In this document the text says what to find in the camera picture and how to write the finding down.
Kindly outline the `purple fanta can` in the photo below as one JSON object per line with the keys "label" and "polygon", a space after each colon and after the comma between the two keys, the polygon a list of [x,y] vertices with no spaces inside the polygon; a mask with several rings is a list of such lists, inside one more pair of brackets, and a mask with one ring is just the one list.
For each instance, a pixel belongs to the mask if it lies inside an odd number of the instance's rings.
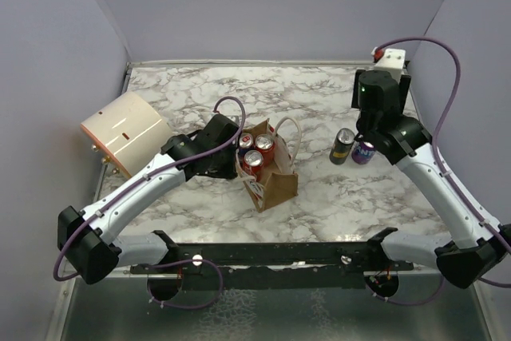
{"label": "purple fanta can", "polygon": [[353,149],[351,157],[356,164],[366,165],[372,160],[375,154],[376,149],[371,143],[359,141]]}

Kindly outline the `black schweppes can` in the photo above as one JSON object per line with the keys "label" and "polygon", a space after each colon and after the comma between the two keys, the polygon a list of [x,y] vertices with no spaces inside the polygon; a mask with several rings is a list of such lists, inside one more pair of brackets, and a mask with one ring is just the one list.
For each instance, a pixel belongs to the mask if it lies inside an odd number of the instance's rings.
{"label": "black schweppes can", "polygon": [[334,165],[342,165],[347,160],[355,142],[355,133],[348,128],[341,128],[334,139],[329,160]]}

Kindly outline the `watermelon print canvas bag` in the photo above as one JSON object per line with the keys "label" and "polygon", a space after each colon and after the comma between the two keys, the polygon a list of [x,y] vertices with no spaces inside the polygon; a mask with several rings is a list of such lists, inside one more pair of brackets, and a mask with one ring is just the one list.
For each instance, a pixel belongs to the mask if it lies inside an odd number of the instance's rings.
{"label": "watermelon print canvas bag", "polygon": [[[296,128],[297,139],[292,148],[287,145],[279,132],[284,122],[290,121]],[[265,158],[260,167],[248,167],[242,155],[242,144],[245,137],[251,135],[257,138],[267,134],[273,140],[273,149],[262,152]],[[252,202],[258,212],[282,204],[298,195],[298,173],[295,171],[295,159],[302,143],[302,128],[293,117],[283,117],[275,127],[268,120],[258,125],[245,128],[238,140],[238,149],[235,152],[235,167],[237,176],[244,183]]]}

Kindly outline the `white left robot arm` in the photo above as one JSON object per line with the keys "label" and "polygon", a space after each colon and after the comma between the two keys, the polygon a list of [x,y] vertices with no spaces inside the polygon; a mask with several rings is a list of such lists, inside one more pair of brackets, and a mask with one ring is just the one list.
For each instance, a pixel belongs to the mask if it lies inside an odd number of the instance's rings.
{"label": "white left robot arm", "polygon": [[203,129],[170,137],[139,173],[103,199],[81,210],[62,210],[57,218],[58,259],[68,260],[87,284],[126,265],[151,264],[158,272],[171,271],[176,253],[165,234],[120,234],[155,200],[194,176],[234,176],[235,143],[243,127],[242,121],[217,113]]}

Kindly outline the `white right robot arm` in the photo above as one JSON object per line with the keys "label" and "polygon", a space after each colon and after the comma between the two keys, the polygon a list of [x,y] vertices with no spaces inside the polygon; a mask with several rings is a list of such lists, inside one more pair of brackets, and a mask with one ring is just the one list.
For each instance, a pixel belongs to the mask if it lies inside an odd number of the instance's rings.
{"label": "white right robot arm", "polygon": [[436,268],[459,288],[467,288],[499,264],[510,246],[510,226],[485,210],[448,168],[421,122],[404,114],[410,76],[405,50],[374,49],[374,68],[355,73],[352,107],[360,114],[357,141],[369,143],[403,172],[429,201],[449,233],[416,236],[398,229],[374,237],[366,251],[377,270],[394,261]]}

